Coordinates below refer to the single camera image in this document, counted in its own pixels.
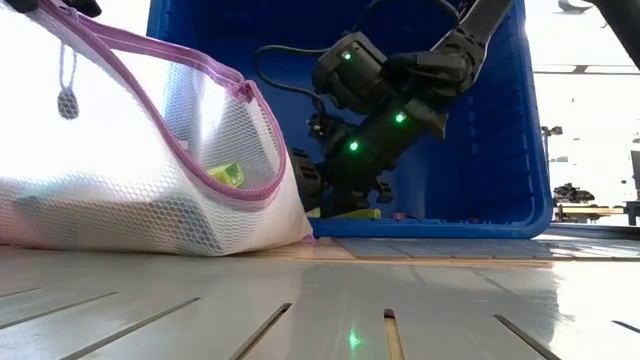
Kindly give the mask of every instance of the zipper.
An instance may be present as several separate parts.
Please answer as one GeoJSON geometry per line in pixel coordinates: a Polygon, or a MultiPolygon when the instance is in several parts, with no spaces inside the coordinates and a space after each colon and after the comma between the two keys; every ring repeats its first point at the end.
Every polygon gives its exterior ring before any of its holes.
{"type": "MultiPolygon", "coordinates": [[[[71,16],[74,19],[78,19],[78,12],[73,9],[68,9],[71,13],[71,16]]],[[[73,92],[73,80],[76,76],[76,69],[78,66],[78,53],[76,50],[70,46],[67,46],[64,42],[60,41],[60,93],[58,94],[58,114],[60,117],[66,120],[75,120],[80,116],[80,106],[78,104],[78,98],[73,92]],[[66,49],[70,48],[73,52],[72,54],[72,65],[71,65],[71,74],[69,76],[69,83],[65,85],[64,74],[65,74],[65,52],[66,49]]]]}
{"type": "MultiPolygon", "coordinates": [[[[274,176],[274,179],[268,185],[260,189],[236,189],[225,186],[219,183],[217,180],[211,178],[200,167],[200,165],[196,163],[195,160],[183,149],[183,147],[179,143],[179,140],[169,131],[166,124],[164,123],[162,115],[158,112],[155,105],[153,104],[151,99],[149,99],[135,76],[127,69],[122,61],[120,61],[117,55],[115,55],[115,53],[113,53],[111,49],[109,49],[109,47],[104,44],[102,40],[100,40],[100,38],[98,38],[84,25],[82,25],[77,10],[71,7],[66,7],[64,5],[58,6],[54,2],[56,2],[56,0],[40,0],[40,9],[42,9],[42,11],[44,11],[47,15],[51,16],[53,19],[61,23],[61,25],[65,26],[68,30],[73,32],[82,41],[84,41],[93,51],[96,52],[96,54],[98,54],[98,56],[104,59],[104,61],[115,71],[116,74],[121,77],[123,83],[128,85],[130,91],[138,97],[143,107],[149,112],[149,115],[156,124],[156,128],[160,131],[162,138],[168,143],[171,151],[179,159],[179,162],[186,166],[191,174],[195,175],[195,177],[197,177],[198,180],[209,189],[231,199],[250,201],[265,206],[275,199],[275,197],[271,195],[277,190],[280,183],[282,182],[282,179],[284,178],[284,173],[286,170],[286,157],[281,156],[280,164],[274,176]]],[[[242,85],[245,86],[241,86],[240,88],[238,88],[240,93],[246,91],[246,84],[248,83],[249,82],[246,82],[246,80],[245,83],[242,83],[242,85]]],[[[284,154],[285,150],[283,142],[279,142],[278,147],[281,147],[281,149],[279,149],[281,151],[279,152],[281,154],[284,154]]]]}

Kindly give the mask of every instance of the robotic arm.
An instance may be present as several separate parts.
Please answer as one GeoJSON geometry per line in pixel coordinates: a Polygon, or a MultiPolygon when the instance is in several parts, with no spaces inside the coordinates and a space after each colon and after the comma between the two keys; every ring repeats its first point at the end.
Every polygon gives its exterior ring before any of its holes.
{"type": "Polygon", "coordinates": [[[475,1],[429,51],[387,58],[361,32],[327,49],[313,70],[315,92],[339,109],[367,116],[357,126],[326,113],[311,117],[310,134],[325,159],[312,177],[319,180],[296,174],[305,208],[320,206],[323,217],[367,208],[371,191],[379,193],[379,202],[391,201],[380,174],[393,170],[395,160],[425,133],[444,139],[447,109],[475,83],[511,3],[475,1]]]}

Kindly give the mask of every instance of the yellow object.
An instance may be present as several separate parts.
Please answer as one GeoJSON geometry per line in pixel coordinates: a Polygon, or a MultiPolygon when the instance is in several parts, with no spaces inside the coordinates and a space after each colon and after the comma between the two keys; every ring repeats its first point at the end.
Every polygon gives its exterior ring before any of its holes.
{"type": "Polygon", "coordinates": [[[237,188],[244,182],[244,172],[238,163],[217,166],[207,171],[209,176],[219,182],[237,188]]]}
{"type": "MultiPolygon", "coordinates": [[[[307,212],[307,217],[309,218],[319,218],[320,217],[320,208],[315,208],[311,211],[307,212]]],[[[382,212],[380,209],[360,209],[352,212],[336,215],[334,217],[342,217],[342,218],[352,218],[352,219],[380,219],[382,217],[382,212]]]]}
{"type": "Polygon", "coordinates": [[[309,218],[319,218],[320,217],[320,208],[315,208],[311,211],[307,211],[307,217],[309,218]]]}
{"type": "Polygon", "coordinates": [[[346,217],[352,219],[380,219],[382,217],[382,212],[380,211],[380,209],[360,209],[336,215],[334,217],[346,217]]]}

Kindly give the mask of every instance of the green object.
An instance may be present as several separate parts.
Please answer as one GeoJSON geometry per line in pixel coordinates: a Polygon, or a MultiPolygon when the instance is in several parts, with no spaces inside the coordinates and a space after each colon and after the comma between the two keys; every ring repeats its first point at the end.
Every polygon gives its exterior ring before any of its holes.
{"type": "Polygon", "coordinates": [[[407,115],[405,115],[404,113],[398,113],[396,115],[396,122],[397,123],[401,123],[403,121],[405,121],[407,119],[407,115]]]}
{"type": "Polygon", "coordinates": [[[209,176],[219,182],[237,188],[244,182],[244,172],[238,163],[217,166],[207,171],[209,176]]]}
{"type": "Polygon", "coordinates": [[[351,151],[358,150],[358,147],[360,147],[360,144],[358,144],[357,141],[352,141],[351,144],[349,144],[349,150],[351,151]]]}

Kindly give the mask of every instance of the pink zipper trim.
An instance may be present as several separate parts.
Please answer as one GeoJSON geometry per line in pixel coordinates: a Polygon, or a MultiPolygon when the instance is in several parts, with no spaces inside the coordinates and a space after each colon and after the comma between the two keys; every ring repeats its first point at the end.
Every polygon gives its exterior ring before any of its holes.
{"type": "MultiPolygon", "coordinates": [[[[236,189],[225,186],[209,175],[207,175],[202,168],[191,158],[191,156],[180,146],[178,140],[175,136],[169,131],[167,128],[162,115],[158,112],[155,105],[149,99],[146,92],[142,89],[135,76],[131,74],[131,72],[127,69],[127,67],[120,61],[120,59],[115,55],[111,49],[91,30],[86,28],[81,24],[80,21],[73,19],[64,10],[59,8],[57,5],[52,3],[52,0],[41,0],[42,9],[48,13],[50,16],[54,17],[56,20],[61,22],[63,25],[66,25],[69,30],[71,30],[76,36],[85,41],[98,55],[103,57],[107,63],[127,82],[127,84],[131,87],[134,93],[138,96],[144,107],[149,111],[152,120],[156,124],[157,128],[160,130],[160,133],[163,139],[169,144],[173,153],[180,159],[180,161],[187,167],[187,169],[192,172],[202,183],[207,185],[212,190],[225,195],[229,198],[243,201],[263,201],[268,200],[273,192],[278,188],[282,179],[284,178],[284,173],[286,170],[286,151],[285,151],[285,143],[282,137],[282,132],[280,131],[280,127],[278,126],[278,122],[276,121],[271,109],[267,105],[266,101],[262,97],[262,94],[258,90],[257,86],[253,81],[246,81],[244,83],[238,84],[240,86],[246,86],[249,90],[251,90],[252,95],[255,96],[256,101],[259,106],[263,107],[265,112],[267,113],[267,118],[273,127],[276,136],[277,136],[277,151],[280,155],[280,164],[278,166],[278,170],[274,179],[264,188],[255,189],[255,190],[243,190],[236,189]]],[[[167,43],[163,43],[164,46],[168,46],[170,49],[172,45],[167,43]]],[[[205,67],[205,72],[211,76],[211,74],[215,74],[213,69],[210,67],[205,67]]]]}
{"type": "Polygon", "coordinates": [[[200,51],[112,28],[97,23],[86,16],[80,15],[79,19],[82,25],[97,35],[111,49],[149,55],[190,66],[206,73],[214,81],[220,81],[220,85],[223,86],[231,85],[230,83],[235,85],[244,81],[244,77],[238,71],[215,61],[200,51]]]}

